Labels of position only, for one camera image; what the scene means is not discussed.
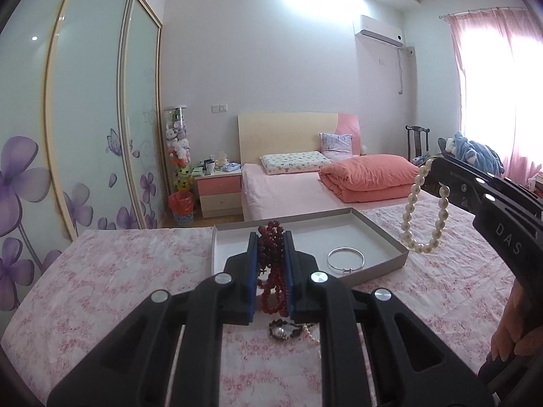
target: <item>pearl necklace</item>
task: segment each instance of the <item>pearl necklace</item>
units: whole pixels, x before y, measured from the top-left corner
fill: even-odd
[[[432,231],[432,240],[430,240],[429,243],[423,245],[421,243],[417,243],[415,239],[413,239],[413,234],[409,230],[411,228],[411,224],[409,223],[411,221],[411,214],[415,210],[415,204],[419,200],[419,193],[420,193],[420,187],[424,185],[424,179],[426,176],[428,176],[428,173],[430,172],[430,169],[432,167],[432,160],[429,160],[426,162],[425,165],[421,166],[419,169],[419,175],[415,178],[415,183],[411,187],[411,194],[407,197],[408,204],[406,205],[406,211],[404,212],[404,221],[402,223],[402,231],[404,233],[400,236],[400,239],[402,239],[407,246],[410,249],[414,249],[416,253],[425,253],[430,254],[433,249],[436,249],[439,245],[439,239],[442,236],[442,229],[445,228],[445,222],[447,218],[449,217],[449,212],[447,211],[447,207],[449,206],[449,199],[448,196],[451,193],[451,190],[447,186],[442,186],[439,189],[439,195],[441,196],[441,199],[439,199],[439,218],[435,221],[435,230]]]

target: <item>silver bangle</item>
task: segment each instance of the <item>silver bangle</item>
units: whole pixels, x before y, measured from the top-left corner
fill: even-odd
[[[362,257],[362,265],[354,269],[353,268],[338,268],[337,266],[332,265],[332,263],[330,263],[330,256],[339,251],[350,251],[350,252],[354,252],[355,254],[358,254],[360,257]],[[330,251],[330,254],[328,254],[326,258],[326,263],[328,263],[329,267],[337,271],[341,271],[343,273],[358,271],[364,267],[365,262],[366,262],[366,259],[364,258],[364,254],[362,254],[362,252],[360,252],[359,250],[355,250],[354,248],[336,248],[335,250]]]

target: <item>trash can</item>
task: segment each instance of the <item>trash can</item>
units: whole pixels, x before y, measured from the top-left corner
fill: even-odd
[[[168,206],[179,228],[186,228],[194,221],[194,196],[190,191],[178,191],[170,195]]]

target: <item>orange trash bag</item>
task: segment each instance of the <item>orange trash bag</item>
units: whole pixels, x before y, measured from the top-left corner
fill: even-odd
[[[192,214],[194,208],[194,195],[190,191],[178,191],[169,196],[168,206],[182,216]]]

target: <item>blue stuffed toy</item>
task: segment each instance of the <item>blue stuffed toy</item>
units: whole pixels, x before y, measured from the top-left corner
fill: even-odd
[[[500,157],[493,149],[488,145],[468,140],[462,136],[461,132],[456,133],[454,138],[447,140],[445,151],[484,173],[499,176],[505,172]]]

